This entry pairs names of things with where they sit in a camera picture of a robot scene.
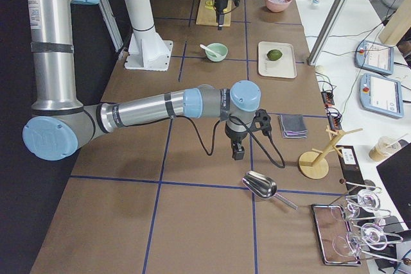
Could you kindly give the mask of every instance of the yellow cutting board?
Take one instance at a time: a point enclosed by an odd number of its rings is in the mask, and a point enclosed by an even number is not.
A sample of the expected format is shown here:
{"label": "yellow cutting board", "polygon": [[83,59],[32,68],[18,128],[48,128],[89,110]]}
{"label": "yellow cutting board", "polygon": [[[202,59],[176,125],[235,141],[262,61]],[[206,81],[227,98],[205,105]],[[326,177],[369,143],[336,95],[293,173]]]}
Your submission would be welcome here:
{"label": "yellow cutting board", "polygon": [[[231,11],[231,3],[229,0],[225,12]],[[216,22],[216,12],[213,8],[213,0],[200,0],[200,5],[198,6],[197,20],[195,22],[197,25],[206,25],[206,26],[217,26]],[[224,15],[224,24],[223,27],[229,27],[231,24],[231,13]]]}

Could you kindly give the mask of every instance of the beige cup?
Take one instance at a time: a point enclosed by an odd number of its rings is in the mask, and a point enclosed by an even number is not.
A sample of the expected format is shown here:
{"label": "beige cup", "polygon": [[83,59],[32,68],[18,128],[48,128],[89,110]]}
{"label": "beige cup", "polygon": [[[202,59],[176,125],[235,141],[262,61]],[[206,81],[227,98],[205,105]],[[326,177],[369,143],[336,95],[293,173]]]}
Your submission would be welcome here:
{"label": "beige cup", "polygon": [[394,138],[383,136],[368,153],[370,158],[379,162],[401,149],[401,145]]}

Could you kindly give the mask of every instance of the white table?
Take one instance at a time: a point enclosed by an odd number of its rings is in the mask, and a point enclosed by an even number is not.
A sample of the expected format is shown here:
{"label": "white table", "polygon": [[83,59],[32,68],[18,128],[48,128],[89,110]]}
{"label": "white table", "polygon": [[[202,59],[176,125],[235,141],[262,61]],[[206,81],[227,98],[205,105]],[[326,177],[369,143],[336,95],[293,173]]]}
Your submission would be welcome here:
{"label": "white table", "polygon": [[[296,1],[307,36],[308,47],[311,50],[316,38],[310,36],[318,36],[334,0],[321,0],[315,8],[312,7],[311,0]],[[373,29],[380,22],[369,0],[348,0],[334,25],[331,35],[357,35],[363,31]],[[382,27],[382,25],[379,25],[370,35],[367,32],[355,37],[330,37],[323,51],[334,54],[355,51],[357,45],[365,37],[367,37],[367,40],[380,42],[378,33]],[[394,61],[405,64],[403,57],[396,48]],[[346,135],[341,140],[341,144],[354,146],[363,178],[372,180],[377,186],[383,188],[380,195],[381,208],[391,210],[392,215],[396,216],[399,221],[403,221],[378,176],[376,166],[379,162],[371,160],[368,152],[378,139],[384,135],[398,138],[408,134],[404,139],[411,142],[411,105],[404,104],[405,116],[402,119],[393,119],[364,110],[360,103],[358,82],[362,74],[370,72],[362,70],[359,73],[359,68],[354,66],[354,53],[335,56],[323,52],[317,60],[316,68],[318,72],[327,75],[331,83],[337,86],[334,90],[334,100],[335,107],[340,112],[343,112],[345,101],[347,101],[342,118],[342,128],[345,131],[363,128],[358,133]],[[390,78],[399,80],[404,86],[411,88],[411,71],[407,67],[395,65],[394,74]],[[404,88],[402,90],[403,99],[411,100],[411,91]],[[374,273],[375,269],[372,269],[372,266],[375,267],[374,262],[369,264],[370,272]]]}

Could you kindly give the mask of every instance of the blue device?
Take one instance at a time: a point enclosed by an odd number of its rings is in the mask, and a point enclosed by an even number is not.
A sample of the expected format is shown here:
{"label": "blue device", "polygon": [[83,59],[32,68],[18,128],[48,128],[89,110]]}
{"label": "blue device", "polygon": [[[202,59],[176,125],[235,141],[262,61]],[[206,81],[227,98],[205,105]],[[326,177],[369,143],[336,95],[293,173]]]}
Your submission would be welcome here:
{"label": "blue device", "polygon": [[394,118],[404,116],[401,83],[397,80],[364,74],[360,82],[360,101],[372,112]]}
{"label": "blue device", "polygon": [[355,65],[384,75],[394,72],[394,48],[370,41],[362,41],[355,53]]}

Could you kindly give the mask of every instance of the white tray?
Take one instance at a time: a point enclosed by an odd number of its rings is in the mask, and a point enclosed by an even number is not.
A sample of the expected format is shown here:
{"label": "white tray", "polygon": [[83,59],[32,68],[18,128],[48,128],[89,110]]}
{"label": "white tray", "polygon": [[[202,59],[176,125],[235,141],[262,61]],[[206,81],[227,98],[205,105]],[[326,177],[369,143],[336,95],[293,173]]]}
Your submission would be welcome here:
{"label": "white tray", "polygon": [[[283,56],[277,61],[267,58],[271,49],[278,49]],[[262,76],[295,78],[297,68],[295,67],[294,48],[291,44],[276,42],[258,43],[258,73]]]}

